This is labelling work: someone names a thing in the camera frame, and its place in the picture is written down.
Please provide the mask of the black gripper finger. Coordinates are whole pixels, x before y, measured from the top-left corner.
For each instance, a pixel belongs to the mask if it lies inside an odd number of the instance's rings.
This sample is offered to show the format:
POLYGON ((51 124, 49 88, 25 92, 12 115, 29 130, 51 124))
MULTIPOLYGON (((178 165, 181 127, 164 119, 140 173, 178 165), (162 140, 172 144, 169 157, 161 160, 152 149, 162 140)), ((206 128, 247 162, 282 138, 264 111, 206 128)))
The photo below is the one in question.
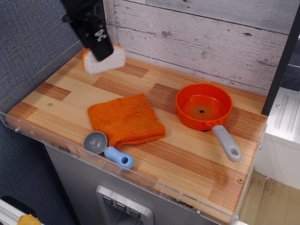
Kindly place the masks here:
POLYGON ((105 25, 97 17, 75 19, 76 33, 84 46, 89 48, 97 61, 103 61, 113 53, 113 45, 105 25))

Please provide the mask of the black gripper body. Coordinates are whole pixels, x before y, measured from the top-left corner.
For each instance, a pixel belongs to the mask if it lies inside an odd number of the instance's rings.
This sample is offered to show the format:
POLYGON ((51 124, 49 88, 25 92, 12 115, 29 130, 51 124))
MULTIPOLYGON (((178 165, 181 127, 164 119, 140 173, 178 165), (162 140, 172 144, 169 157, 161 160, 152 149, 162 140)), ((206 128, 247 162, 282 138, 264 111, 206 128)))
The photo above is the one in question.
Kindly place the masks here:
POLYGON ((66 13, 64 23, 83 22, 89 25, 103 25, 102 0, 61 0, 66 13))

